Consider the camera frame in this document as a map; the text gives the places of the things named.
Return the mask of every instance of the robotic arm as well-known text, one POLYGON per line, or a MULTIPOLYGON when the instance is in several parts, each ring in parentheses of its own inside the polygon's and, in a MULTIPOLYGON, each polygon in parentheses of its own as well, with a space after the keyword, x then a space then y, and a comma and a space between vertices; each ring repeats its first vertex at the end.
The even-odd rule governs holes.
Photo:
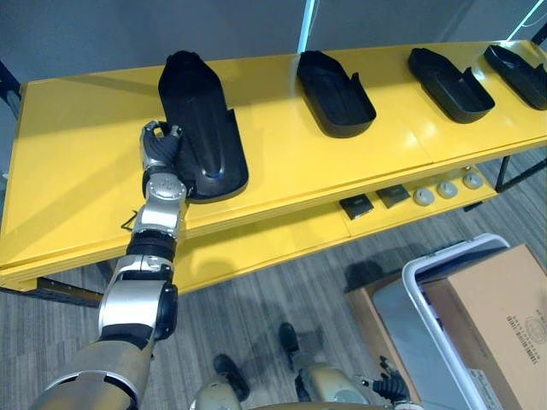
POLYGON ((99 310, 99 338, 80 350, 35 401, 35 410, 137 409, 154 344, 176 326, 172 284, 186 188, 174 171, 181 129, 151 121, 141 133, 145 205, 99 310), (164 137, 158 138, 156 130, 164 137))

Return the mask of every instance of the white plastic basket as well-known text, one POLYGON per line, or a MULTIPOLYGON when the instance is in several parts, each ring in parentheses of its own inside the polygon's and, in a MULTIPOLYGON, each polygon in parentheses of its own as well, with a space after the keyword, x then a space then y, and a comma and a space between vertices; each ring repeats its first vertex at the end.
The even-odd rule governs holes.
POLYGON ((426 410, 487 407, 419 283, 446 276, 508 247, 498 235, 479 235, 408 262, 401 279, 374 293, 374 306, 426 410))

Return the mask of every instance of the yellow table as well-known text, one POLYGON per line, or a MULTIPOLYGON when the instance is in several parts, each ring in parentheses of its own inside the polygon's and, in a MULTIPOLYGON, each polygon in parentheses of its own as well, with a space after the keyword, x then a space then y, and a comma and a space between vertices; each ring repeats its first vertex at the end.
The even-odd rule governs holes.
MULTIPOLYGON (((488 66, 487 45, 421 45, 461 70, 470 65, 496 101, 472 124, 448 119, 421 89, 407 65, 413 46, 327 52, 347 73, 360 74, 378 113, 348 139, 319 130, 296 80, 297 56, 211 61, 235 108, 250 180, 233 198, 188 207, 175 261, 179 289, 496 195, 489 185, 462 186, 454 200, 387 210, 372 193, 374 211, 353 222, 338 205, 398 183, 431 185, 439 174, 458 182, 464 166, 547 142, 545 112, 528 107, 488 66)), ((504 46, 531 64, 545 62, 530 42, 504 46)), ((30 290, 37 277, 124 253, 129 233, 120 226, 143 203, 140 129, 164 118, 156 90, 161 72, 136 68, 23 86, 0 232, 0 286, 30 290)))

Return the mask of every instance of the round gray button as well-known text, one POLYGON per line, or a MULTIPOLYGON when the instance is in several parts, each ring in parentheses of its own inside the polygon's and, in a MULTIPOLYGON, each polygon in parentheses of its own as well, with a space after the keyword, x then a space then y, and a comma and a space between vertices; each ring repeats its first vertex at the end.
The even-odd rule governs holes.
POLYGON ((482 186, 482 178, 477 173, 468 173, 463 177, 463 184, 470 190, 476 190, 482 186))
POLYGON ((431 205, 435 201, 435 195, 427 188, 420 188, 414 193, 414 202, 422 207, 431 205))
POLYGON ((437 192, 444 199, 451 199, 458 195, 458 188, 450 181, 443 181, 437 185, 437 192))

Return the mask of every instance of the black tray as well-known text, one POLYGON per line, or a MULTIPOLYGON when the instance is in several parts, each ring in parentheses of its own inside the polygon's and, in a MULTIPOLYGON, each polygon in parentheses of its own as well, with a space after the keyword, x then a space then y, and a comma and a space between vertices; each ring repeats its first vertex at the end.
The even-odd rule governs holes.
POLYGON ((495 105, 470 67, 460 73, 448 58, 428 49, 412 49, 409 66, 433 100, 456 122, 476 121, 495 105))
POLYGON ((183 130, 175 168, 188 199, 210 202, 240 192, 249 172, 215 72, 196 53, 179 51, 168 57, 158 90, 168 125, 183 130))
POLYGON ((547 73, 543 64, 534 68, 499 45, 488 46, 485 58, 524 101, 536 109, 547 109, 547 73))
POLYGON ((351 79, 340 63, 320 51, 300 55, 298 78, 306 100, 323 132, 338 138, 353 137, 365 131, 376 110, 367 97, 359 74, 351 79))

